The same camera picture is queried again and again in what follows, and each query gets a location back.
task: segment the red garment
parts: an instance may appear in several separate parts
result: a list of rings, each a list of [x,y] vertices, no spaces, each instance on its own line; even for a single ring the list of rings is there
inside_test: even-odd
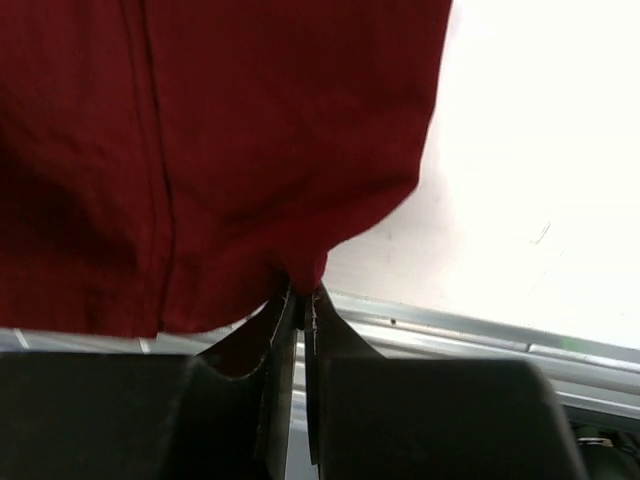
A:
[[[0,325],[230,323],[415,187],[449,0],[0,0]]]

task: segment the red fabric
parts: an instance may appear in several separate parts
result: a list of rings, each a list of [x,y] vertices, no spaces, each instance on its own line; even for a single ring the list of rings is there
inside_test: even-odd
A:
[[[0,325],[232,322],[415,187],[449,0],[0,0]]]

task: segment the white surface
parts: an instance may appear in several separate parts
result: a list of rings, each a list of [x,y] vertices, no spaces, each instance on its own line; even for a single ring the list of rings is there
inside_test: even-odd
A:
[[[640,3],[457,0],[416,193],[333,289],[640,348]]]

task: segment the red cloth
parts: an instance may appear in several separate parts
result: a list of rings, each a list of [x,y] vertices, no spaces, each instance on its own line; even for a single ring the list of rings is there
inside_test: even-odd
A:
[[[449,0],[0,0],[0,325],[230,323],[415,187]]]

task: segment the black component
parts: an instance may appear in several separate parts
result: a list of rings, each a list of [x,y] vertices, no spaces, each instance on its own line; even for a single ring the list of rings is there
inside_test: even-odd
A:
[[[323,480],[585,479],[578,448],[594,480],[640,480],[635,437],[572,433],[532,366],[386,359],[323,288],[278,295],[196,357],[1,354],[0,479],[282,480],[296,327]]]
[[[201,356],[0,356],[0,478],[284,478],[295,297]]]
[[[305,333],[321,479],[587,478],[555,393],[527,363],[385,359],[324,291]]]

